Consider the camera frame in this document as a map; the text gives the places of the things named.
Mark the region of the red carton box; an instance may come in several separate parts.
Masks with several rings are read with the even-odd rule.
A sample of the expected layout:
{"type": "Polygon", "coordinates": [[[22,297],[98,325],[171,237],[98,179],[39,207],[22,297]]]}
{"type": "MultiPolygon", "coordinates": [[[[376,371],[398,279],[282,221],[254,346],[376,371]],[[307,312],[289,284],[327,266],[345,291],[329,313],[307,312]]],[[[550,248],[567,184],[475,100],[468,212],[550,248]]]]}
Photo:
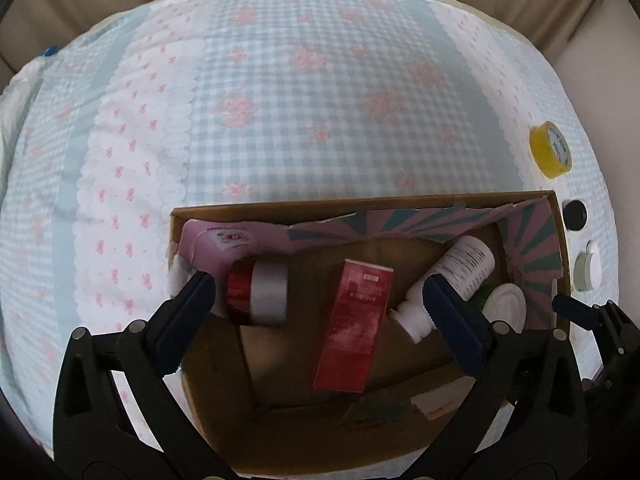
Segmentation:
{"type": "Polygon", "coordinates": [[[314,388],[362,393],[385,318],[394,270],[346,259],[326,319],[314,388]]]}

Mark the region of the checkered floral bed sheet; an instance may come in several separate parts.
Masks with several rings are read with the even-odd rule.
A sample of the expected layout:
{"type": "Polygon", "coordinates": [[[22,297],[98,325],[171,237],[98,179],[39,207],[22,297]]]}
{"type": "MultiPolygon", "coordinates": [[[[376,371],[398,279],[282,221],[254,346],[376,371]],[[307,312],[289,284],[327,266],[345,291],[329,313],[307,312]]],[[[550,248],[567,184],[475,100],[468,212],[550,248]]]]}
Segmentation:
{"type": "Polygon", "coordinates": [[[157,0],[38,56],[1,97],[1,387],[51,456],[72,330],[147,318],[182,206],[555,190],[594,210],[620,296],[608,188],[559,77],[523,36],[446,0],[157,0]],[[553,122],[572,169],[529,133],[553,122]]]}

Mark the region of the yellow tape roll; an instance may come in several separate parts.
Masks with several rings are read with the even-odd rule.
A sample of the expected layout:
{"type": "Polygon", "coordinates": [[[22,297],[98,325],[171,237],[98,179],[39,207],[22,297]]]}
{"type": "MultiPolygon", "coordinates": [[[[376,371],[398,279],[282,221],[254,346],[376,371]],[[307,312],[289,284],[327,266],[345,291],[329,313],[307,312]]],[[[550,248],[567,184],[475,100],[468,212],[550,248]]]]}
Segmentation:
{"type": "Polygon", "coordinates": [[[539,170],[548,179],[561,177],[572,169],[570,147],[553,122],[544,122],[530,130],[529,147],[539,170]]]}

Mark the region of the small dark bottle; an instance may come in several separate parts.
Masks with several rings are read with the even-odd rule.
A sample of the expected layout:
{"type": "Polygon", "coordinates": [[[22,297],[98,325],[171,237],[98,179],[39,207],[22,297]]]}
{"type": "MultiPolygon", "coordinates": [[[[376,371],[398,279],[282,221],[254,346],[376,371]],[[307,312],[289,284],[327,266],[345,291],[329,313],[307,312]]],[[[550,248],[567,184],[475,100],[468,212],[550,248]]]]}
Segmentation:
{"type": "Polygon", "coordinates": [[[566,200],[562,205],[562,216],[565,229],[579,232],[588,222],[587,206],[582,200],[566,200]]]}

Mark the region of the white pill bottle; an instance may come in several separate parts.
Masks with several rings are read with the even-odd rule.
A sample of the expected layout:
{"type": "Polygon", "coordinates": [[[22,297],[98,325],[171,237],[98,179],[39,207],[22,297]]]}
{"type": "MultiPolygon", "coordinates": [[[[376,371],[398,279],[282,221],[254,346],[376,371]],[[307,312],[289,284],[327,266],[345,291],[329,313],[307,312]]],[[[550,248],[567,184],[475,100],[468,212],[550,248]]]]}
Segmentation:
{"type": "Polygon", "coordinates": [[[408,289],[405,300],[390,311],[390,318],[414,344],[418,344],[435,329],[422,296],[426,280],[440,274],[463,300],[468,301],[489,278],[495,264],[494,254],[482,240],[471,235],[459,237],[431,269],[408,289]]]}

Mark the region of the red cap jar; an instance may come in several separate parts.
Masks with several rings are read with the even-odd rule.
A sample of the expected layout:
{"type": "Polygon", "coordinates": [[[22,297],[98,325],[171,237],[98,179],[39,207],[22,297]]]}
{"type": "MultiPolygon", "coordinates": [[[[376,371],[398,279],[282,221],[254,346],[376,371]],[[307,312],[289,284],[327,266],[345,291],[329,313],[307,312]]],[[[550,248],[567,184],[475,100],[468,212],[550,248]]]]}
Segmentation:
{"type": "Polygon", "coordinates": [[[224,306],[244,324],[283,324],[288,317],[288,265],[258,258],[235,261],[224,282],[224,306]]]}

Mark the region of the cardboard box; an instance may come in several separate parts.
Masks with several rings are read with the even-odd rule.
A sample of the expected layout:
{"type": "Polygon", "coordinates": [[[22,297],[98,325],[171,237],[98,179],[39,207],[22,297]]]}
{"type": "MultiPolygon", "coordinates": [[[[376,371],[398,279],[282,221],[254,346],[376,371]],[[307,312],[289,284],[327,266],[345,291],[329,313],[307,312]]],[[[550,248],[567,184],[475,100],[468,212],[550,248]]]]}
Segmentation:
{"type": "Polygon", "coordinates": [[[196,428],[238,474],[352,472],[431,444],[473,387],[418,292],[436,264],[512,284],[508,322],[555,328],[567,292],[550,191],[175,209],[173,264],[216,282],[182,361],[196,428]]]}

